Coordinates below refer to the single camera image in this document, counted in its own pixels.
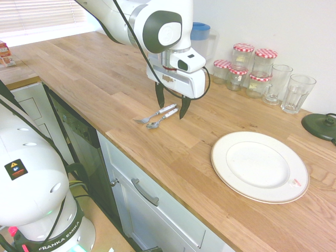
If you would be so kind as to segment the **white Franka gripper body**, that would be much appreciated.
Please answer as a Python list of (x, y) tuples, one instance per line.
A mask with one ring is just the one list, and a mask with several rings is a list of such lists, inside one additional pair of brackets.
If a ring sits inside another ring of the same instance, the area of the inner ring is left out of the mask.
[(205, 91), (205, 73), (202, 68), (206, 60), (197, 52), (162, 52), (148, 54), (153, 69), (147, 68), (147, 76), (159, 80), (186, 97), (199, 98)]

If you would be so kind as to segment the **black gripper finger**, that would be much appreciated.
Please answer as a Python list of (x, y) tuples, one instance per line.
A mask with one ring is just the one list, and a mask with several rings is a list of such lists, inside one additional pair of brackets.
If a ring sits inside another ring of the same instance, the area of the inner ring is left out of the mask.
[(164, 86), (159, 82), (155, 83), (155, 93), (156, 93), (156, 98), (157, 98), (159, 107), (163, 108), (165, 104)]
[(182, 96), (181, 100), (182, 100), (182, 104), (181, 104), (180, 113), (179, 113), (179, 118), (180, 119), (182, 119), (185, 116), (185, 114), (186, 114), (186, 112), (187, 112), (187, 110), (188, 110), (188, 108), (191, 104), (192, 99), (189, 98), (189, 97), (186, 97), (186, 96)]

